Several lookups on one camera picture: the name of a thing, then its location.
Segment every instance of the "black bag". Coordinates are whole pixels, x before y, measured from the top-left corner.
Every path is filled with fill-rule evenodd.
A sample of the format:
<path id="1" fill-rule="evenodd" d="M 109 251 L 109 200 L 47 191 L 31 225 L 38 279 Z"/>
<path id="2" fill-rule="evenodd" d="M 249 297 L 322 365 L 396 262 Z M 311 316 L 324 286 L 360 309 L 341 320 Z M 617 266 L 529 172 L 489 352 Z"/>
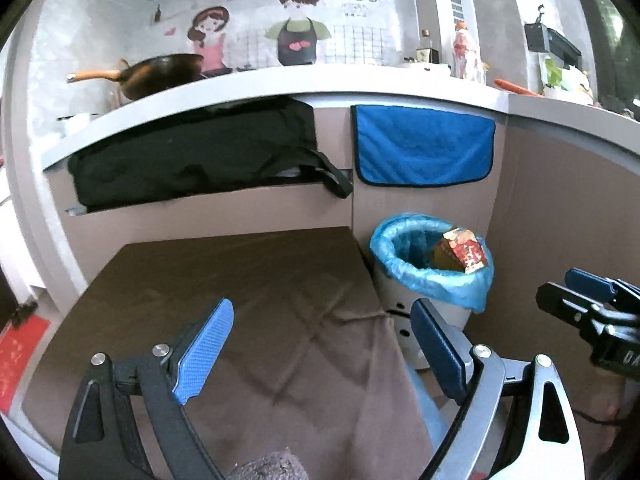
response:
<path id="1" fill-rule="evenodd" d="M 75 153 L 68 169 L 88 211 L 299 182 L 340 198 L 353 190 L 318 152 L 313 108 L 288 97 L 143 124 Z"/>

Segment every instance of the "wok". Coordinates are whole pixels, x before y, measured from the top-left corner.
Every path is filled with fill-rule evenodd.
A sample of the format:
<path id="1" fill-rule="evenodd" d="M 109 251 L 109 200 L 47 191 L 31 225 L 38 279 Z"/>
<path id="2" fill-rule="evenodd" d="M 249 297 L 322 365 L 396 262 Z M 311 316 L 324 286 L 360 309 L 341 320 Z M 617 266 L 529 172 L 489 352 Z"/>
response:
<path id="1" fill-rule="evenodd" d="M 84 70 L 69 74 L 66 82 L 108 79 L 119 83 L 125 97 L 135 101 L 162 90 L 198 81 L 202 59 L 199 54 L 169 54 L 145 59 L 133 66 L 121 60 L 127 66 L 124 70 Z"/>

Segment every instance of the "wall mural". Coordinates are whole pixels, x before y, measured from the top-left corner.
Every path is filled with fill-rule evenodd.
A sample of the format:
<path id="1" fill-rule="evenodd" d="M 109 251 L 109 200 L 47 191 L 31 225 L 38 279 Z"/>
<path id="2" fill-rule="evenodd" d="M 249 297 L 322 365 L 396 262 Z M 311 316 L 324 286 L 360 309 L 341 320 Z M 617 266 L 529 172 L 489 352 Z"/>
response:
<path id="1" fill-rule="evenodd" d="M 223 62 L 226 34 L 222 30 L 228 22 L 229 11 L 222 6 L 201 10 L 191 22 L 187 38 L 193 41 L 194 53 L 204 58 L 203 76 L 215 77 L 232 72 Z"/>
<path id="2" fill-rule="evenodd" d="M 324 23 L 307 16 L 309 7 L 320 0 L 280 0 L 289 19 L 273 25 L 264 35 L 278 42 L 278 61 L 283 66 L 308 65 L 316 62 L 318 41 L 331 38 Z"/>
<path id="3" fill-rule="evenodd" d="M 127 56 L 195 52 L 208 77 L 299 64 L 396 65 L 419 44 L 414 0 L 156 2 L 161 20 L 132 35 Z"/>

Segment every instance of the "red snack package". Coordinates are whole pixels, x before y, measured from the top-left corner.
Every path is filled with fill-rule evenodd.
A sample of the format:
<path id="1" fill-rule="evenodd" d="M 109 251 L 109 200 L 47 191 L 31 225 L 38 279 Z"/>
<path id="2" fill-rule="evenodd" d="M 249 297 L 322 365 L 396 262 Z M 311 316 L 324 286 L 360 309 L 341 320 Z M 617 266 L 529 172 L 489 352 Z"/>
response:
<path id="1" fill-rule="evenodd" d="M 486 255 L 476 236 L 462 227 L 442 235 L 433 250 L 433 260 L 438 269 L 475 272 L 486 264 Z"/>

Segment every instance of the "grid pattern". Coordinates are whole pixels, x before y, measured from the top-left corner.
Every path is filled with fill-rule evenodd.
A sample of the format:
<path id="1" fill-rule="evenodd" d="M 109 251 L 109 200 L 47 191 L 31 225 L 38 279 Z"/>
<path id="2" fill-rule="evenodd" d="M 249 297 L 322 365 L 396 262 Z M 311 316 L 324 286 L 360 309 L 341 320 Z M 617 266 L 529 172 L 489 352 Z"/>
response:
<path id="1" fill-rule="evenodd" d="M 330 27 L 331 39 L 319 42 L 318 62 L 331 64 L 374 64 L 395 66 L 398 56 L 388 30 L 339 25 Z M 228 43 L 225 64 L 229 68 L 280 66 L 275 42 L 263 31 L 247 31 Z"/>

